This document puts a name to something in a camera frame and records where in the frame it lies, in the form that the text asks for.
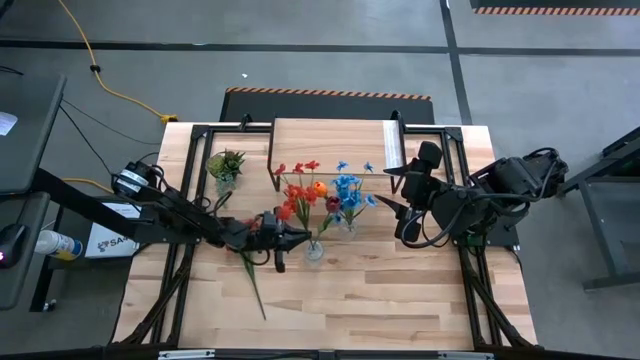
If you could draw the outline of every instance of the computer mouse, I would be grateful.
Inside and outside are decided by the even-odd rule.
[[[20,224],[7,225],[0,231],[0,269],[11,268],[20,260],[26,235],[27,227]]]

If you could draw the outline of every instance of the clear vase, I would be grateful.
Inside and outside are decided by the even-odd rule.
[[[343,220],[340,223],[340,231],[342,232],[343,240],[353,240],[358,232],[358,223],[356,222],[356,219],[351,220],[351,222]]]
[[[236,189],[236,180],[231,176],[223,176],[216,178],[216,192],[218,196],[222,196],[229,191]]]
[[[323,256],[324,256],[324,246],[322,246],[322,243],[318,239],[313,239],[309,241],[309,246],[307,247],[307,250],[304,253],[304,257],[308,261],[315,263],[315,262],[319,262]]]

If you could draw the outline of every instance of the wooden table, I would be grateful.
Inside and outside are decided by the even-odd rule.
[[[158,164],[176,188],[181,183],[192,125],[168,124],[160,150]],[[471,172],[494,160],[487,127],[463,126],[462,132]],[[423,140],[438,143],[435,136],[405,137],[408,161],[417,155]],[[316,145],[321,146],[320,141],[311,145],[315,150]],[[267,134],[216,134],[212,154],[225,148],[246,151],[247,161],[224,215],[250,218],[284,200],[284,195],[274,191],[266,170]],[[456,158],[455,148],[451,150]],[[299,161],[310,160],[323,162],[321,153],[312,159],[300,150]],[[200,155],[196,155],[194,169],[199,169],[199,162]],[[455,165],[459,182],[459,167]],[[322,166],[334,168],[335,164]],[[361,171],[361,164],[353,166],[355,173]],[[444,171],[434,171],[434,175],[443,177]],[[196,179],[194,174],[191,198]],[[206,196],[212,200],[217,198],[214,189],[214,179],[209,176]],[[367,178],[363,191],[401,200],[399,194],[391,195],[386,177]],[[312,222],[318,222],[323,212],[320,207],[314,210]],[[285,256],[286,273],[276,273],[272,263],[256,269],[266,321],[237,255],[199,245],[180,347],[472,349],[455,248],[451,244],[441,249],[404,247],[393,237],[396,221],[393,211],[384,205],[365,210],[357,221],[358,233],[353,240],[340,240],[341,233],[336,228],[323,234],[325,256],[318,264],[305,260],[303,244]],[[429,216],[426,230],[431,236],[440,231]],[[153,245],[134,259],[114,341],[127,336],[156,300],[167,248]],[[521,334],[535,343],[525,287],[513,255],[504,249],[488,248],[486,256],[496,302]],[[489,339],[486,311],[479,300],[478,304],[483,334]],[[170,305],[165,333],[172,314]]]

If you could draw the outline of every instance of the gray floor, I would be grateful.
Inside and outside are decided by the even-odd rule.
[[[634,17],[478,16],[467,0],[450,3],[459,46],[640,47],[640,21]],[[92,40],[446,45],[437,0],[67,4]],[[0,36],[79,39],[57,2],[45,0],[17,1],[0,20]],[[255,86],[428,94],[437,123],[460,124],[448,55],[98,51],[96,56],[114,89],[186,121],[214,121],[226,87]],[[0,64],[28,74],[65,73],[69,101],[132,136],[145,141],[162,137],[153,115],[97,86],[85,51],[4,48]],[[594,162],[603,146],[640,125],[638,57],[462,56],[461,64],[473,122],[489,126],[497,156],[554,146],[573,174]],[[157,148],[106,133],[71,114],[112,170]],[[59,176],[108,180],[63,116],[56,121],[43,166]],[[99,194],[91,187],[81,189]],[[579,194],[536,204],[518,231],[540,344],[640,357],[640,286],[582,291],[581,282],[604,275],[605,267]],[[0,353],[106,343],[126,274],[127,269],[66,274],[54,285],[60,300],[55,312],[27,314],[17,308],[0,313]]]

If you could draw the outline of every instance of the hazard stripe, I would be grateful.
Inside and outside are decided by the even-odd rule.
[[[340,90],[310,90],[310,89],[280,89],[280,88],[253,88],[232,86],[225,90],[225,93],[268,93],[268,94],[296,94],[296,95],[329,95],[329,96],[354,96],[354,97],[375,97],[385,99],[411,99],[411,100],[431,100],[428,95],[358,92]]]
[[[479,7],[473,9],[478,15],[590,15],[590,16],[636,16],[637,8],[531,8],[531,7]]]

